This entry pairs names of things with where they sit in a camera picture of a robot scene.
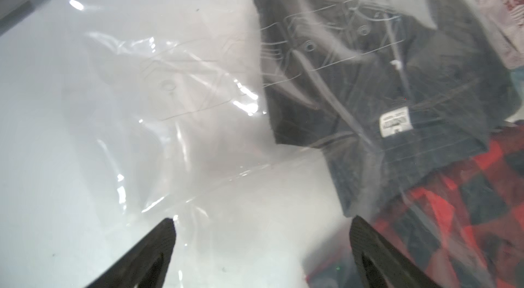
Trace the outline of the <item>grey pinstriped shirt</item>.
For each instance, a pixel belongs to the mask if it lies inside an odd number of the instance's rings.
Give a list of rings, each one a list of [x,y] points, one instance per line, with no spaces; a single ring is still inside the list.
[[[252,0],[275,142],[322,151],[346,217],[486,152],[521,107],[466,0]]]

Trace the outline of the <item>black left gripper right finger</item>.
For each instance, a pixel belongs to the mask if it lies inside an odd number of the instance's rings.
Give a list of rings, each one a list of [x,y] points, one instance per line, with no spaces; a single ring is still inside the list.
[[[363,287],[440,287],[362,217],[353,218],[349,241]]]

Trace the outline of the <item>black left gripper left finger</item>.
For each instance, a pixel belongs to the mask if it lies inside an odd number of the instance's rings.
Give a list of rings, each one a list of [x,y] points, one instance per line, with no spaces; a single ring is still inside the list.
[[[176,242],[173,219],[165,218],[88,288],[161,288]]]

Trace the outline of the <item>red black plaid shirt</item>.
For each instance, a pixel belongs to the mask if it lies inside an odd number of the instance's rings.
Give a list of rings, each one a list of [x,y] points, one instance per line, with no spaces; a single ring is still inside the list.
[[[523,122],[499,128],[489,149],[435,170],[361,216],[441,287],[523,286]]]

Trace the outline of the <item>clear plastic vacuum bag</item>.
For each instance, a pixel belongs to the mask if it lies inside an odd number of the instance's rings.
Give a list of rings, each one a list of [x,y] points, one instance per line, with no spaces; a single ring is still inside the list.
[[[523,0],[466,0],[521,98]],[[363,287],[323,153],[275,142],[252,0],[1,0],[1,286]]]

